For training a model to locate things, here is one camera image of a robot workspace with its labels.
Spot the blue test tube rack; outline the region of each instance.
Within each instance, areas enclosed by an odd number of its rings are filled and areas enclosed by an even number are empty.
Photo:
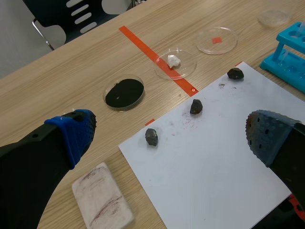
[[[300,26],[301,23],[297,22],[278,34],[276,40],[279,44],[275,52],[265,58],[260,67],[305,93],[305,60],[292,52],[283,60],[286,52],[284,45],[305,54],[305,31],[297,34]]]

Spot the black powder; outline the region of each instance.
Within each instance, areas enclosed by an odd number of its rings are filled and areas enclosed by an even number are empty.
[[[127,107],[135,103],[142,95],[144,85],[134,79],[125,79],[117,83],[106,95],[108,106],[115,108]]]

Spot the wooden table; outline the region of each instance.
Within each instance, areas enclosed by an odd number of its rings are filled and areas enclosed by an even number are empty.
[[[118,28],[125,25],[158,54],[179,47],[194,55],[197,69],[187,80],[198,90],[245,61],[277,84],[305,100],[305,95],[262,71],[259,64],[277,46],[279,31],[257,22],[257,0],[149,0],[52,53],[0,80],[1,145],[19,141],[45,119],[73,108],[97,116],[94,141],[76,168],[56,188],[41,218],[40,229],[84,229],[72,183],[105,161],[130,204],[135,222],[128,228],[165,228],[159,215],[119,151],[152,118],[170,111],[188,95],[172,81],[158,77],[153,63]],[[305,3],[293,22],[303,20]],[[239,34],[238,45],[223,55],[207,55],[195,44],[207,26],[224,26]],[[135,74],[145,84],[146,97],[131,111],[118,113],[103,102],[111,78]]]

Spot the floor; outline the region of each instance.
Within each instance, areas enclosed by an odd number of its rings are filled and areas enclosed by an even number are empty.
[[[103,0],[103,8],[108,14],[121,14],[130,3]],[[51,52],[32,26],[33,19],[22,0],[0,0],[0,78]],[[65,33],[59,26],[38,27],[55,48],[64,44]]]

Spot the white stone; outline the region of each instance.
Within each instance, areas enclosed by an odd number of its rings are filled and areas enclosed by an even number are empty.
[[[168,55],[167,56],[167,64],[170,68],[178,67],[180,65],[181,61],[178,57],[175,55]]]

